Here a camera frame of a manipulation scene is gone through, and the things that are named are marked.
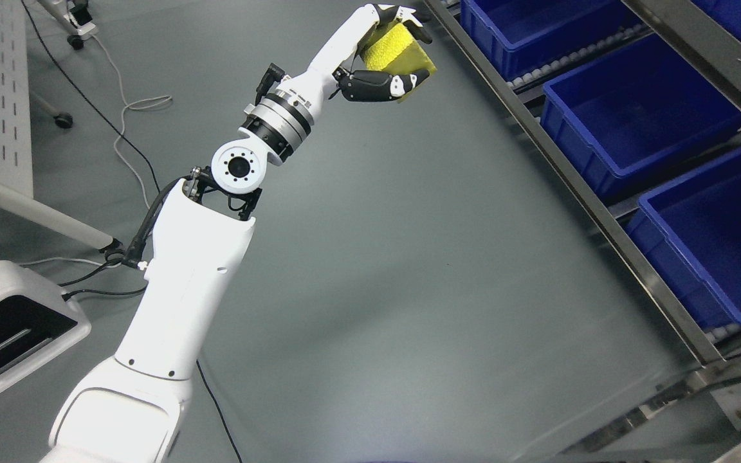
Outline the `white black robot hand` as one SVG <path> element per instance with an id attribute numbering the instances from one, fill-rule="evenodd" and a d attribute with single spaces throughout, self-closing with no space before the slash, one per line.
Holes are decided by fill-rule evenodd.
<path id="1" fill-rule="evenodd" d="M 436 73 L 423 49 L 432 43 L 415 8 L 368 3 L 347 18 L 318 50 L 307 69 L 277 91 L 317 120 L 326 100 L 397 102 Z"/>

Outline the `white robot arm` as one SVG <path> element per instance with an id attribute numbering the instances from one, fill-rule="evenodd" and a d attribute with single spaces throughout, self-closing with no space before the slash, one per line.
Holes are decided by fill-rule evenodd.
<path id="1" fill-rule="evenodd" d="M 333 86 L 306 71 L 245 109 L 239 139 L 221 145 L 210 179 L 227 194 L 255 193 L 311 134 Z M 153 255 L 138 310 L 116 352 L 66 399 L 44 462 L 161 462 L 193 395 L 194 363 L 255 231 L 198 202 L 198 179 L 179 179 L 152 228 Z"/>

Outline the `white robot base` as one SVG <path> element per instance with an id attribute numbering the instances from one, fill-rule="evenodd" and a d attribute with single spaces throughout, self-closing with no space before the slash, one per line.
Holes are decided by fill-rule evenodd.
<path id="1" fill-rule="evenodd" d="M 91 322 L 55 282 L 0 260 L 0 393 L 84 340 Z"/>

